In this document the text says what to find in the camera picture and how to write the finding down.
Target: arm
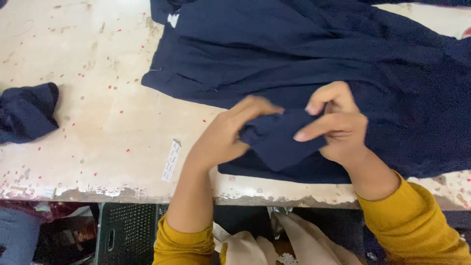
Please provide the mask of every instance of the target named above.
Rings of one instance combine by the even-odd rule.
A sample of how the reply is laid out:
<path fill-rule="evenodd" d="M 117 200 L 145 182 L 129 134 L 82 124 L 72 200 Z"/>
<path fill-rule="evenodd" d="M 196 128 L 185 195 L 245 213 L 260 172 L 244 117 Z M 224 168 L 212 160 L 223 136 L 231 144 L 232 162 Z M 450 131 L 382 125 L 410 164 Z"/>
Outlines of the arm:
<path fill-rule="evenodd" d="M 345 82 L 319 88 L 306 111 L 325 114 L 301 129 L 295 139 L 325 135 L 321 154 L 349 173 L 368 228 L 400 263 L 471 263 L 468 245 L 447 225 L 436 200 L 425 188 L 408 184 L 364 145 L 367 119 Z"/>
<path fill-rule="evenodd" d="M 220 113 L 189 152 L 170 201 L 159 221 L 154 265 L 207 265 L 214 250 L 209 170 L 243 155 L 249 148 L 238 132 L 249 120 L 284 110 L 249 96 Z"/>

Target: paper slip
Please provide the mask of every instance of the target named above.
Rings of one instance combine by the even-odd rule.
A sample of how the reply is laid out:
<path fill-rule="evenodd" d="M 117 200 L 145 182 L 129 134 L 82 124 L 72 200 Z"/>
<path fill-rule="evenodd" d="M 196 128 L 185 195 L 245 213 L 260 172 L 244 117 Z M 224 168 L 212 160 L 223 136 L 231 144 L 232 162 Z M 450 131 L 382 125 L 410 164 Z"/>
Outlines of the paper slip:
<path fill-rule="evenodd" d="M 165 168 L 163 169 L 162 180 L 170 182 L 172 180 L 173 171 L 175 170 L 175 165 L 177 164 L 178 156 L 180 154 L 181 144 L 178 140 L 173 139 L 172 147 L 170 148 L 170 154 L 165 163 Z"/>

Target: navy blue garment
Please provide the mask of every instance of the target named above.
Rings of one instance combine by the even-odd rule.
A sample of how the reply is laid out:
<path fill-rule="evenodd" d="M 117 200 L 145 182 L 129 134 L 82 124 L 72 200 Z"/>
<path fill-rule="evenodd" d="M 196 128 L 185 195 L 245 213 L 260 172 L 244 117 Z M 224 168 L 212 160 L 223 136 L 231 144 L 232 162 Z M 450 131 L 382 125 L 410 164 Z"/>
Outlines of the navy blue garment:
<path fill-rule="evenodd" d="M 5 90 L 0 97 L 0 144 L 33 141 L 59 128 L 53 117 L 58 96 L 54 83 Z"/>
<path fill-rule="evenodd" d="M 471 168 L 471 38 L 442 36 L 352 0 L 197 0 L 177 12 L 143 85 L 222 108 L 263 96 L 300 114 L 283 119 L 293 133 L 309 123 L 301 113 L 317 88 L 346 81 L 369 119 L 365 144 L 391 168 L 419 178 Z M 257 137 L 276 127 L 266 118 L 249 126 L 241 139 L 257 148 L 220 172 L 349 182 L 340 165 L 315 152 L 322 139 L 293 148 L 291 133 Z M 275 167 L 283 157 L 291 165 Z"/>

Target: beige fabric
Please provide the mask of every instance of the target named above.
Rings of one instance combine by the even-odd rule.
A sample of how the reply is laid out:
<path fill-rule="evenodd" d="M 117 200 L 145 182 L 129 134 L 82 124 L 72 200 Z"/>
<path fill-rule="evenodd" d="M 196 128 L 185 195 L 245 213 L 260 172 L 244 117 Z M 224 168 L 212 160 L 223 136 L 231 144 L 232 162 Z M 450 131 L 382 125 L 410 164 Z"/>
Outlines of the beige fabric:
<path fill-rule="evenodd" d="M 299 265 L 361 265 L 348 250 L 333 243 L 320 229 L 296 214 L 273 212 L 272 223 L 280 223 L 296 254 Z M 226 265 L 275 265 L 278 254 L 263 237 L 257 240 L 243 231 L 224 240 L 227 243 Z"/>

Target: table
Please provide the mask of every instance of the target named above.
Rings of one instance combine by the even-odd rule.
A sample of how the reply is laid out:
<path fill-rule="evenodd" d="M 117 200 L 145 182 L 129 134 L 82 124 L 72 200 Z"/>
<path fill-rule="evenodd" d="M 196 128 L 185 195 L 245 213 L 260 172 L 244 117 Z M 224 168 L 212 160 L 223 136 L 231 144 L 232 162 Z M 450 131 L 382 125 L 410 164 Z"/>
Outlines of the table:
<path fill-rule="evenodd" d="M 449 36 L 471 26 L 471 10 L 382 5 Z M 55 82 L 60 128 L 26 144 L 0 146 L 0 198 L 166 203 L 191 146 L 217 113 L 140 85 L 163 26 L 149 0 L 10 1 L 0 10 L 0 90 Z M 172 140 L 175 172 L 161 176 Z M 219 204 L 356 208 L 349 184 L 299 184 L 211 171 Z M 468 209 L 471 172 L 409 179 L 444 210 Z"/>

